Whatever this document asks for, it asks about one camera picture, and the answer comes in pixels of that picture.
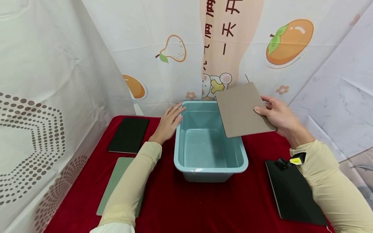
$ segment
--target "plastic basin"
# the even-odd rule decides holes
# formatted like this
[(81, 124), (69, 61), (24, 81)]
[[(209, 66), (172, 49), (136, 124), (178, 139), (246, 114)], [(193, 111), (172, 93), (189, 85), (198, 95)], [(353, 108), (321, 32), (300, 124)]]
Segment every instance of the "plastic basin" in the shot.
[(184, 101), (174, 164), (189, 182), (225, 182), (248, 167), (241, 137), (227, 138), (216, 101)]

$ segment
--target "yellow label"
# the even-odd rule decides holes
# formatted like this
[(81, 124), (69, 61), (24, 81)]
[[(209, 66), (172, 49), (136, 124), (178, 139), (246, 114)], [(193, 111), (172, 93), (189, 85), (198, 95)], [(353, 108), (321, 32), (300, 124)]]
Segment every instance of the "yellow label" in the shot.
[(301, 161), (300, 158), (291, 158), (291, 159), (290, 159), (290, 162), (291, 162), (292, 164), (295, 164), (295, 165), (301, 165), (301, 164), (302, 164), (302, 161)]

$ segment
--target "marble pattern backdrop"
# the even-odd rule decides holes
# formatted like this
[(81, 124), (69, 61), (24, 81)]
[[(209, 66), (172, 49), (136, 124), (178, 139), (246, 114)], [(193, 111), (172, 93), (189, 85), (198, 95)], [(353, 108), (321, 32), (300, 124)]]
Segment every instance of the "marble pattern backdrop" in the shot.
[(290, 107), (373, 208), (373, 5), (355, 21)]

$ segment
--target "person's left hand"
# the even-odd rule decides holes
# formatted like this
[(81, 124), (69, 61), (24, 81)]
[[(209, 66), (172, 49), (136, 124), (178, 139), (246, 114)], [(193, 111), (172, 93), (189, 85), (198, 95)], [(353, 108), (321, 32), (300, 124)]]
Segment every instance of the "person's left hand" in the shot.
[(149, 138), (149, 142), (156, 142), (162, 145), (165, 141), (173, 136), (177, 126), (180, 124), (181, 119), (183, 118), (180, 113), (186, 109), (186, 107), (179, 109), (180, 106), (181, 103), (174, 107), (170, 106), (166, 109), (156, 131)]

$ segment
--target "table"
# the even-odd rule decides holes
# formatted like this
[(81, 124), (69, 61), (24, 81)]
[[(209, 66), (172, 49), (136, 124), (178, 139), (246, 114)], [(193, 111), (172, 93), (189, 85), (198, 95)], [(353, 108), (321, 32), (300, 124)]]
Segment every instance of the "table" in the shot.
[[(83, 170), (50, 221), (45, 233), (84, 233), (96, 227), (97, 207), (119, 157), (107, 146), (125, 116), (113, 118)], [(143, 142), (158, 126), (150, 120)], [(173, 164), (175, 136), (164, 143), (162, 157), (150, 174), (136, 233), (165, 232), (325, 232), (325, 227), (282, 220), (264, 161), (289, 159), (289, 144), (275, 132), (242, 137), (249, 159), (247, 170), (225, 183), (189, 183)]]

